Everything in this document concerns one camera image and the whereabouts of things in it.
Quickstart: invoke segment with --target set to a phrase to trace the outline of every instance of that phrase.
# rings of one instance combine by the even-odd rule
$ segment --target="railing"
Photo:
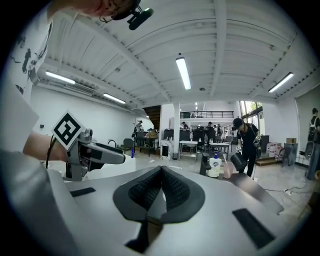
[[[180,112],[180,119],[190,118],[234,118],[233,111],[192,111]]]

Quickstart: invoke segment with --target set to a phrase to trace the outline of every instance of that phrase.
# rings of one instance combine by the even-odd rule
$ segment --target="staircase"
[[[275,165],[278,163],[275,157],[266,157],[266,158],[260,158],[255,161],[255,164],[258,166],[270,166]]]
[[[154,128],[159,131],[160,129],[160,113],[161,113],[161,106],[151,106],[144,108],[144,111],[149,119],[154,125]]]

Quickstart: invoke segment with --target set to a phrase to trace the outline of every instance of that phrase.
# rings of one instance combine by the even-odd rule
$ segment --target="fluorescent light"
[[[111,96],[111,95],[109,95],[109,94],[107,94],[107,93],[103,94],[103,96],[104,96],[104,97],[107,97],[107,98],[109,98],[109,99],[111,99],[111,100],[114,100],[115,102],[119,102],[119,103],[121,103],[121,104],[126,104],[125,101],[123,101],[123,100],[121,100],[121,99],[118,99],[118,98],[116,98],[116,97],[113,97],[113,96]]]
[[[294,76],[294,74],[292,74],[291,72],[289,74],[287,74],[280,82],[278,82],[275,86],[273,86],[269,90],[269,93],[273,93],[276,89],[278,89],[280,86],[282,86],[285,82],[287,82],[293,76]]]
[[[177,58],[175,62],[179,68],[185,89],[190,90],[191,85],[185,58]]]
[[[57,75],[57,74],[54,74],[54,73],[51,73],[51,72],[48,72],[46,71],[45,74],[48,76],[48,77],[52,77],[52,78],[56,78],[56,79],[59,79],[59,80],[62,80],[62,81],[65,81],[67,83],[70,83],[70,84],[75,84],[76,82],[71,80],[71,79],[68,79],[68,78],[65,78],[61,75]]]

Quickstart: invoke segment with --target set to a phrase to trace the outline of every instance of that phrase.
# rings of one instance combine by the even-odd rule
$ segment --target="forearm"
[[[47,159],[50,142],[50,136],[33,132],[30,134],[25,143],[23,153],[28,156],[37,158],[38,160],[44,161]],[[49,160],[63,162],[66,162],[68,160],[66,149],[58,141],[56,141],[53,145]]]

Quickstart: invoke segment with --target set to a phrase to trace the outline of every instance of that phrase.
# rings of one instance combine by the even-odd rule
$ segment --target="white bottle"
[[[214,158],[209,159],[211,169],[208,171],[208,176],[213,178],[219,177],[221,162],[222,160],[218,158],[217,154],[214,155]]]

